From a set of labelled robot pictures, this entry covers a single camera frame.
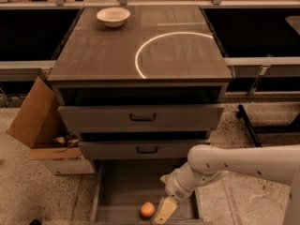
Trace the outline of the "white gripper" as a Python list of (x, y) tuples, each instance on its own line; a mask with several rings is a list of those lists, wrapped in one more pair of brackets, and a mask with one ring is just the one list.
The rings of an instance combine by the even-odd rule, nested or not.
[(160, 200), (157, 212), (152, 220), (154, 225), (165, 224), (177, 209), (177, 203), (185, 201), (192, 194), (192, 190), (182, 187), (175, 173), (162, 175), (160, 181), (165, 184), (165, 192), (168, 197)]

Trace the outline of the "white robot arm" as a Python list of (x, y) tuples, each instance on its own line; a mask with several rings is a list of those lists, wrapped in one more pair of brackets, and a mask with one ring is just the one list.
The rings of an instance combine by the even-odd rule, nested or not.
[(241, 173), (277, 182), (291, 188), (282, 225), (300, 224), (300, 146), (271, 146), (221, 149), (210, 145), (195, 145), (187, 154), (187, 162), (161, 177), (166, 196), (161, 199), (153, 219), (164, 224), (178, 204), (199, 187), (225, 176)]

